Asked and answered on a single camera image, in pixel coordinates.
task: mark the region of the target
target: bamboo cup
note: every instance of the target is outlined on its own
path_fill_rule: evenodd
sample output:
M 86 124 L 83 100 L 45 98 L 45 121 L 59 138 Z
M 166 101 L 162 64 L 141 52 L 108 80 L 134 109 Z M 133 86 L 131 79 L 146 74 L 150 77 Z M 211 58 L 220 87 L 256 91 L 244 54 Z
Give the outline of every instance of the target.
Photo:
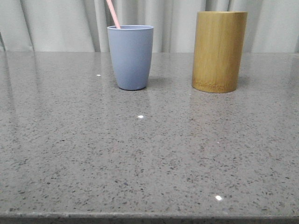
M 192 86 L 225 93 L 237 88 L 247 12 L 198 12 Z

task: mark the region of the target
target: bamboo container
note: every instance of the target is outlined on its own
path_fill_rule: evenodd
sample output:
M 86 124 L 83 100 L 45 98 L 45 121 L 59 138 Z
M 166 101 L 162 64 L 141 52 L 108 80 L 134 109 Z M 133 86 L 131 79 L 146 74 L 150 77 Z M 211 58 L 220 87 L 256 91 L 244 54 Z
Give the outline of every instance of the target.
M 237 88 L 247 12 L 198 12 L 192 86 L 225 93 Z

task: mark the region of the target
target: countertop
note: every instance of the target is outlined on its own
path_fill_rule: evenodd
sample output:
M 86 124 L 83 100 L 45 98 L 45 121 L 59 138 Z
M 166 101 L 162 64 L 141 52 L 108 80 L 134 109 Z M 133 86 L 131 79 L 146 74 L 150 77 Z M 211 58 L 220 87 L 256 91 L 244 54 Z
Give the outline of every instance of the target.
M 299 54 L 244 53 L 224 94 L 192 64 L 125 91 L 109 53 L 0 52 L 0 223 L 299 223 Z

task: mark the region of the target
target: curtain fold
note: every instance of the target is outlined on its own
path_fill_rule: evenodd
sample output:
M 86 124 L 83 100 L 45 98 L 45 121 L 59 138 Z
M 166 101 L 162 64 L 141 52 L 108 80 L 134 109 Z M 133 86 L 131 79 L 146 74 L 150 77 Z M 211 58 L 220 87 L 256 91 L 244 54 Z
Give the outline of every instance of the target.
M 244 52 L 298 52 L 298 0 L 113 0 L 122 25 L 154 29 L 153 52 L 193 52 L 198 11 L 248 11 Z M 106 0 L 1 0 L 0 51 L 108 52 Z

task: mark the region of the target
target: pink straw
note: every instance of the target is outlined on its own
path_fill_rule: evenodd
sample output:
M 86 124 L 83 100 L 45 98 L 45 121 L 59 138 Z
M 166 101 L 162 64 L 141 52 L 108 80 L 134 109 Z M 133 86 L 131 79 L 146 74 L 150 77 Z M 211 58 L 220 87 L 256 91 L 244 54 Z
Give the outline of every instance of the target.
M 107 0 L 107 4 L 108 4 L 108 7 L 110 9 L 110 12 L 111 12 L 111 15 L 112 15 L 112 19 L 116 25 L 116 28 L 120 29 L 120 23 L 118 22 L 118 19 L 117 19 L 117 16 L 116 16 L 116 13 L 115 13 L 115 10 L 114 10 L 114 7 L 113 7 L 113 4 L 112 4 L 112 1 L 111 0 Z

